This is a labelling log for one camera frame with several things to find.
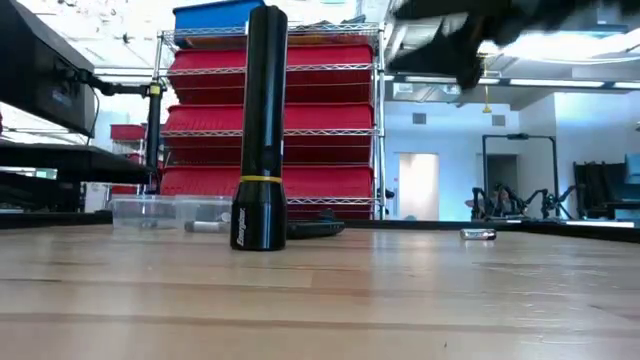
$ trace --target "wooden tabletop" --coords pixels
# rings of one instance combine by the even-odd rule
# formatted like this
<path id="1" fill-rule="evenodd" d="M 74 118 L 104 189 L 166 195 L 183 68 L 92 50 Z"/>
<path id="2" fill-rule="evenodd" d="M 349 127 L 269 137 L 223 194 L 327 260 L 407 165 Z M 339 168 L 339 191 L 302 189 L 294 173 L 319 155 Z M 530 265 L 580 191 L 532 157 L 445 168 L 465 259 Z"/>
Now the wooden tabletop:
<path id="1" fill-rule="evenodd" d="M 235 252 L 110 226 L 0 232 L 2 359 L 637 359 L 640 246 L 349 230 Z"/>

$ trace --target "chrome shelving unit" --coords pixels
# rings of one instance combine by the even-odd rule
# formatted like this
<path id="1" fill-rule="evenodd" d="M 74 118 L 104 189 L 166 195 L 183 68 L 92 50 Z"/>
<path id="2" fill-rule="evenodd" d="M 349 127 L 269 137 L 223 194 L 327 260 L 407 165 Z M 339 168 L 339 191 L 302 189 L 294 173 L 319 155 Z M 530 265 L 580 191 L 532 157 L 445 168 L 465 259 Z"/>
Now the chrome shelving unit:
<path id="1" fill-rule="evenodd" d="M 247 29 L 245 27 L 186 29 L 178 31 L 163 31 L 158 35 L 158 51 L 154 77 L 193 76 L 216 74 L 241 74 L 245 68 L 216 68 L 216 69 L 160 69 L 163 46 L 175 53 L 179 43 L 187 43 L 194 48 L 212 50 L 244 48 L 246 47 Z M 373 94 L 371 96 L 374 107 L 374 128 L 362 129 L 327 129 L 327 130 L 295 130 L 285 131 L 285 136 L 371 136 L 372 156 L 371 165 L 374 168 L 373 198 L 294 198 L 289 199 L 291 205 L 378 205 L 378 219 L 385 218 L 384 196 L 376 198 L 375 194 L 384 194 L 384 24 L 323 24 L 323 25 L 294 25 L 289 27 L 289 46 L 338 44 L 368 44 L 374 49 L 373 63 L 366 64 L 325 64 L 325 65 L 296 65 L 288 66 L 288 72 L 296 71 L 337 71 L 337 70 L 370 70 L 373 80 Z M 239 137 L 242 131 L 167 131 L 162 132 L 166 138 L 178 137 Z"/>

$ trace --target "black monitor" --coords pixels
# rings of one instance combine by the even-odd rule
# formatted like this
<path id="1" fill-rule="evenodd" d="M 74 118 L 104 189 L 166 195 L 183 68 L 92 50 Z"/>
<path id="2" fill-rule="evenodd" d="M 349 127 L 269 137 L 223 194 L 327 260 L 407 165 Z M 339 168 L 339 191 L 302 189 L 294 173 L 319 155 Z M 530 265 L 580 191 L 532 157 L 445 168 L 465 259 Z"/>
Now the black monitor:
<path id="1" fill-rule="evenodd" d="M 0 0 L 0 101 L 92 136 L 94 95 L 72 81 L 93 65 L 16 0 Z"/>

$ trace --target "blue bin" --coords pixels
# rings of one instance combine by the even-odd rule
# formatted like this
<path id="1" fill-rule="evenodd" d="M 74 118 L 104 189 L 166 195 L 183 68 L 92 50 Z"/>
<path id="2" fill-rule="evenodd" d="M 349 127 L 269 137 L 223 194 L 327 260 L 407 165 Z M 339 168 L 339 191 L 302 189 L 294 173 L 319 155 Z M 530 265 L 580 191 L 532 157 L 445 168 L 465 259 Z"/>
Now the blue bin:
<path id="1" fill-rule="evenodd" d="M 241 27 L 251 10 L 263 5 L 262 0 L 230 0 L 175 8 L 176 30 Z"/>

